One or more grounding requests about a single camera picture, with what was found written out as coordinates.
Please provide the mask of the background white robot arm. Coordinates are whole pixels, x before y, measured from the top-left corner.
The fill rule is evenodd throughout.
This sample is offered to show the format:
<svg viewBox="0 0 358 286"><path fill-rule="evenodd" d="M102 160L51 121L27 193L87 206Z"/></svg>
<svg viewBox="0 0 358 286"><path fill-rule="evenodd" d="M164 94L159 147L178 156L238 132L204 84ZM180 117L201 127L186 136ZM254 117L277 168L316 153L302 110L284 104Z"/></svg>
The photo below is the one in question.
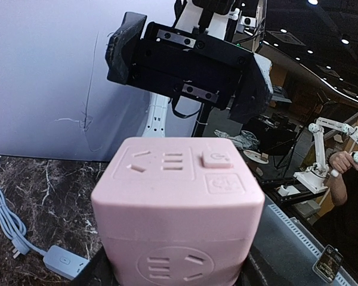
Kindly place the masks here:
<svg viewBox="0 0 358 286"><path fill-rule="evenodd" d="M263 191L268 191L275 196L280 205L306 204L314 207L311 214L317 213L320 204L314 199L326 196L329 188L325 182L330 177L338 177L339 171L332 169L325 150L325 128L330 128L350 137L358 145L358 126L340 123L331 119L320 117L314 123L310 123L308 130L314 137L315 162L302 172L295 172L291 178L273 179L258 183ZM350 154L358 165L358 151Z"/></svg>

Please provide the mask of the background person forearm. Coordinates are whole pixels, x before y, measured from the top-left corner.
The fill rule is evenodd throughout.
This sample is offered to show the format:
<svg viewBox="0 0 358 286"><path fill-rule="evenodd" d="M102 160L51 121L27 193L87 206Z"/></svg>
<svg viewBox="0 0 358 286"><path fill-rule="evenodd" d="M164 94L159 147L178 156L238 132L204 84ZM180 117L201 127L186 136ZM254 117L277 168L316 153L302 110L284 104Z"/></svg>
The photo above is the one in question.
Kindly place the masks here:
<svg viewBox="0 0 358 286"><path fill-rule="evenodd" d="M328 187L335 207L342 206L347 202L347 188L342 174L337 177L331 176L328 179Z"/></svg>

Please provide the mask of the background person hand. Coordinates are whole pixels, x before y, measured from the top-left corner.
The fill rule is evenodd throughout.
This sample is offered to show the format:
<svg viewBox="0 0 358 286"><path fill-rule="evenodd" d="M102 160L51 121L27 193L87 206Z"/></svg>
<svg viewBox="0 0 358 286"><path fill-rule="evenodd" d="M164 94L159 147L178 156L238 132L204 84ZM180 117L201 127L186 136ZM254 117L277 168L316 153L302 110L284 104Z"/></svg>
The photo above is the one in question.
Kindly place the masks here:
<svg viewBox="0 0 358 286"><path fill-rule="evenodd" d="M330 166L338 173L343 174L351 168L358 171L358 164L354 161L353 157L346 151L333 153L329 159Z"/></svg>

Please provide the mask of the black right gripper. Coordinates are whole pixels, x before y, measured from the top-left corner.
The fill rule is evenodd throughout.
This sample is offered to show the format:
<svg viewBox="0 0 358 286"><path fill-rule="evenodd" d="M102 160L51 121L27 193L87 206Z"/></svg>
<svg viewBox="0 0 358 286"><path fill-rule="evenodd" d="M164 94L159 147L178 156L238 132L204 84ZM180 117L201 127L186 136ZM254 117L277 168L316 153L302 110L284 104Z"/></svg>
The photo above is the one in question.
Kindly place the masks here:
<svg viewBox="0 0 358 286"><path fill-rule="evenodd" d="M245 124L265 112L273 96L271 61L205 33L193 35L126 12L106 49L111 82L208 102L223 110L235 94L229 120Z"/></svg>

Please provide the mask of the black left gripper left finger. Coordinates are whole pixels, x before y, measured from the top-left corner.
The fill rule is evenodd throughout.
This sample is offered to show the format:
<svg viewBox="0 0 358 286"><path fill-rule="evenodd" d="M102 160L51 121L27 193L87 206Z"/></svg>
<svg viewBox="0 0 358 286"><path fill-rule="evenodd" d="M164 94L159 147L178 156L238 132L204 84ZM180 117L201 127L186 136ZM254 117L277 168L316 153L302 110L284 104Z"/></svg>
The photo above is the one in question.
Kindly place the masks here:
<svg viewBox="0 0 358 286"><path fill-rule="evenodd" d="M94 257L84 269L80 271L77 277L70 281L70 285L116 285L116 278L113 274L112 266L103 247L96 252Z"/></svg>

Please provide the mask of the blue power strip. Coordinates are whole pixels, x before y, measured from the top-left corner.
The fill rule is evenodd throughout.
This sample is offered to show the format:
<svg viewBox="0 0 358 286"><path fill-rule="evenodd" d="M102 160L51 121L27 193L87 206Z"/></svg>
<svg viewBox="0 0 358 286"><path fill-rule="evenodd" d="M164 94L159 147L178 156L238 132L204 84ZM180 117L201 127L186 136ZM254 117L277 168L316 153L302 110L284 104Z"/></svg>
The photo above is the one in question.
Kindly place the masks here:
<svg viewBox="0 0 358 286"><path fill-rule="evenodd" d="M43 262L47 269L68 280L73 280L86 267L89 260L53 245L45 253Z"/></svg>

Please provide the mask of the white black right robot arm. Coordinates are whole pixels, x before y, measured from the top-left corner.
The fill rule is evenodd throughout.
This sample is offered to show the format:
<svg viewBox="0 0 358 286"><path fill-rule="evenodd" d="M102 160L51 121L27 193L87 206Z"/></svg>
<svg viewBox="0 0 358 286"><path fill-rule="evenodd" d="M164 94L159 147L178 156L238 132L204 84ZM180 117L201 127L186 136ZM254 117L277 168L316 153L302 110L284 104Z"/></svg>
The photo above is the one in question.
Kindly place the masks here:
<svg viewBox="0 0 358 286"><path fill-rule="evenodd" d="M200 102L194 136L201 136L213 108L246 123L264 112L273 97L271 61L258 53L266 1L256 16L242 14L241 1L177 1L172 26L124 14L106 49L107 79L150 94L143 136L163 138L166 114L182 97Z"/></svg>

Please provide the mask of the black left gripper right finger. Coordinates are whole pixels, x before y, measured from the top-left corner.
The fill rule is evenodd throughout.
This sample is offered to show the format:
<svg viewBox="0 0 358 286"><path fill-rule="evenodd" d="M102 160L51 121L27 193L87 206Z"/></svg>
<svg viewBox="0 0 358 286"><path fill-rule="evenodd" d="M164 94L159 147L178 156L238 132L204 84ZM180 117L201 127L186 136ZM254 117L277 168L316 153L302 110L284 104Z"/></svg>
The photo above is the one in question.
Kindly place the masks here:
<svg viewBox="0 0 358 286"><path fill-rule="evenodd" d="M247 258L244 260L237 279L237 286L245 285L268 286L268 281L251 253L248 253Z"/></svg>

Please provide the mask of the pink cube socket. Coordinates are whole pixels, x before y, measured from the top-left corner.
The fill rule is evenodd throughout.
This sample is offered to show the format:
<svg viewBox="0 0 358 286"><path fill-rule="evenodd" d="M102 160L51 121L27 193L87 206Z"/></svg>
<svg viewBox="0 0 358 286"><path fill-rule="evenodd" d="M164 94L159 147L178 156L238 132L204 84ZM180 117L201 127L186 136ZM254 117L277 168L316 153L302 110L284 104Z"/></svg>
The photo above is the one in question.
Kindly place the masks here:
<svg viewBox="0 0 358 286"><path fill-rule="evenodd" d="M223 138L128 138L91 193L121 285L233 285L265 196Z"/></svg>

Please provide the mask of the small black device label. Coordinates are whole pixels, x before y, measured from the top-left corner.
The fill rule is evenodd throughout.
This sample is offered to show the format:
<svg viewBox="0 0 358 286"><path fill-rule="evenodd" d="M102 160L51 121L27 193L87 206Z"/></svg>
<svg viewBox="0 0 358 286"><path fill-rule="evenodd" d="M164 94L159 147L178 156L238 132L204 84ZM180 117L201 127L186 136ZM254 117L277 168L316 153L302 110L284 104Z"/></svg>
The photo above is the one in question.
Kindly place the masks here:
<svg viewBox="0 0 358 286"><path fill-rule="evenodd" d="M313 272L327 283L332 283L342 265L343 256L333 246L327 245L314 263Z"/></svg>

